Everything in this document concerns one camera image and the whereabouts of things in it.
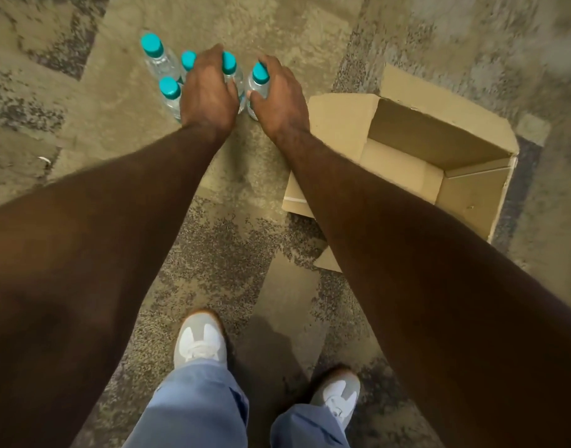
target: leg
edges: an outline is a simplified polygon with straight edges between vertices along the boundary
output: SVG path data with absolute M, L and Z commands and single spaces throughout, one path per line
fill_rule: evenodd
M 227 369 L 216 315 L 203 310 L 186 318 L 174 365 L 124 448 L 245 448 L 248 400 Z
M 344 430 L 360 395 L 360 380 L 347 369 L 330 374 L 310 404 L 296 404 L 271 428 L 271 448 L 349 448 Z

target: hand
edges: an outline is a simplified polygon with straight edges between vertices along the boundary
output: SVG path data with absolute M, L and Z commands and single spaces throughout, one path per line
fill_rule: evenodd
M 225 84 L 222 53 L 217 44 L 196 56 L 180 100 L 181 124 L 209 126 L 221 143 L 233 130 L 239 109 L 236 83 L 232 79 Z
M 250 91 L 248 98 L 264 133 L 279 146 L 278 139 L 292 129 L 310 132 L 308 107 L 293 72 L 269 55 L 260 56 L 259 61 L 269 72 L 269 96 L 265 99 L 258 92 Z

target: person's left hand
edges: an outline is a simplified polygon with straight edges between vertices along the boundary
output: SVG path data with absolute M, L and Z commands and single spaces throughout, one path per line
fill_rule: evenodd
M 217 44 L 196 56 L 180 100 L 182 126 L 199 124 L 214 129 L 221 142 L 236 124 L 239 109 L 233 80 L 227 85 L 222 72 L 223 45 Z

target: water bottle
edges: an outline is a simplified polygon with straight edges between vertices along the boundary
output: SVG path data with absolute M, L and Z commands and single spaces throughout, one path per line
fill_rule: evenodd
M 237 97 L 240 101 L 240 109 L 238 114 L 244 110 L 244 104 L 246 103 L 246 93 L 244 91 L 244 74 L 242 69 L 237 65 L 236 57 L 230 52 L 223 52 L 223 78 L 225 82 L 229 82 L 230 79 L 234 79 L 237 88 Z
M 171 114 L 181 122 L 180 97 L 181 89 L 173 77 L 163 77 L 159 81 L 159 89 L 163 95 L 163 103 L 167 105 Z
M 161 39 L 154 33 L 145 33 L 140 38 L 140 45 L 146 54 L 148 71 L 158 81 L 171 77 L 181 83 L 181 67 L 176 54 L 169 48 L 163 47 Z
M 249 90 L 257 91 L 265 99 L 267 98 L 269 95 L 269 73 L 267 72 L 267 68 L 263 63 L 256 63 L 254 65 L 252 72 L 248 76 L 248 81 L 246 84 L 246 92 Z M 254 114 L 254 110 L 252 110 L 252 104 L 250 100 L 248 100 L 248 114 L 253 120 L 259 120 L 256 117 L 256 114 Z
M 188 73 L 194 67 L 194 62 L 196 61 L 196 53 L 186 50 L 181 54 L 181 66 L 184 68 L 184 84 Z

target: stained floor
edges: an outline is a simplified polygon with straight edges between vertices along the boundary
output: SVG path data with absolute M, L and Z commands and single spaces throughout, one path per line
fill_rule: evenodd
M 0 203 L 176 128 L 142 29 L 178 52 L 221 41 L 245 70 L 258 49 L 275 54 L 306 97 L 378 92 L 390 62 L 507 117 L 521 154 L 494 244 L 571 305 L 571 0 L 0 0 Z M 363 379 L 352 446 L 440 446 L 345 279 L 311 265 L 326 242 L 280 209 L 288 173 L 241 116 L 76 447 L 122 445 L 171 369 L 181 319 L 205 305 L 236 347 L 251 446 L 338 362 Z

